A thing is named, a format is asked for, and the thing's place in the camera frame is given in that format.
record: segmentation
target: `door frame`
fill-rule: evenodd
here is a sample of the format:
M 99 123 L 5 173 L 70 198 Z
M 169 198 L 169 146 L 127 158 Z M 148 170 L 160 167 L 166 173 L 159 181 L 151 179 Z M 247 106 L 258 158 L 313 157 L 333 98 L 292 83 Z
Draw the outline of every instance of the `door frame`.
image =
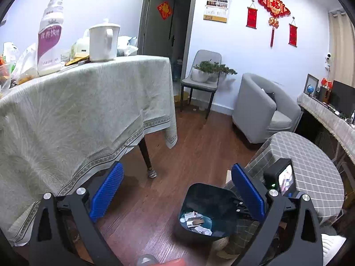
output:
M 182 71 L 181 71 L 182 79 L 184 79 L 186 75 L 187 59 L 189 57 L 189 47 L 190 47 L 191 32 L 192 32 L 193 14 L 195 12 L 195 3 L 196 0 L 191 0 L 189 20 L 187 22 L 185 48 L 184 48 L 183 60 L 182 60 Z M 145 27 L 147 22 L 148 5 L 149 5 L 149 0 L 143 0 L 141 20 L 139 23 L 139 31 L 138 31 L 138 52 L 137 52 L 138 55 L 143 54 L 144 32 L 145 32 Z

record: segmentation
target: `blue gripper pad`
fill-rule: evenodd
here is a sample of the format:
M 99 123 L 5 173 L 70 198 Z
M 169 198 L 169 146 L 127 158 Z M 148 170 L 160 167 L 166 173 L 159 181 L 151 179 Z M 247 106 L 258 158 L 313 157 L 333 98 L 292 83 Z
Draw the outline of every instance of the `blue gripper pad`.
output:
M 108 174 L 99 190 L 96 191 L 91 200 L 91 209 L 89 213 L 89 216 L 94 223 L 98 218 L 104 216 L 113 196 L 123 180 L 123 175 L 123 165 L 121 163 L 117 163 Z
M 265 203 L 242 167 L 235 164 L 231 170 L 232 181 L 238 190 L 250 216 L 262 223 L 265 220 Z

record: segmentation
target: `purple bottle label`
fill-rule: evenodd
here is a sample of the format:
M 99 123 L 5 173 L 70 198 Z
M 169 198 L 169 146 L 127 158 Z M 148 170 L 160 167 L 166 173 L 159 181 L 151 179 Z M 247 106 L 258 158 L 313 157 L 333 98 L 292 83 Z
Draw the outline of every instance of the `purple bottle label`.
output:
M 40 57 L 43 56 L 48 50 L 52 49 L 58 44 L 60 35 L 62 33 L 61 25 L 53 25 L 45 28 L 42 32 L 38 33 L 38 52 L 37 63 Z

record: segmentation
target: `device screen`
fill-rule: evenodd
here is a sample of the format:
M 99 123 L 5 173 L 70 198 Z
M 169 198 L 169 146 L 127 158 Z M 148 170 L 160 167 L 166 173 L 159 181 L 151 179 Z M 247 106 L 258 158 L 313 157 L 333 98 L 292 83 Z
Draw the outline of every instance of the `device screen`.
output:
M 292 166 L 288 165 L 279 175 L 279 185 L 281 195 L 284 195 L 293 184 Z

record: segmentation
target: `plant pot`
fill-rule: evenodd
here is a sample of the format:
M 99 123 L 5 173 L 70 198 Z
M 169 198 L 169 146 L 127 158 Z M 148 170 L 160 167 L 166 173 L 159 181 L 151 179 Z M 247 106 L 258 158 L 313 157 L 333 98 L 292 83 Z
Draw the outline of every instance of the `plant pot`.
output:
M 192 80 L 195 81 L 195 82 L 199 82 L 199 83 L 204 83 L 209 78 L 209 74 L 208 73 L 203 72 L 203 71 L 198 70 L 198 69 L 195 69 L 195 68 L 192 68 L 191 75 L 192 75 L 191 76 Z

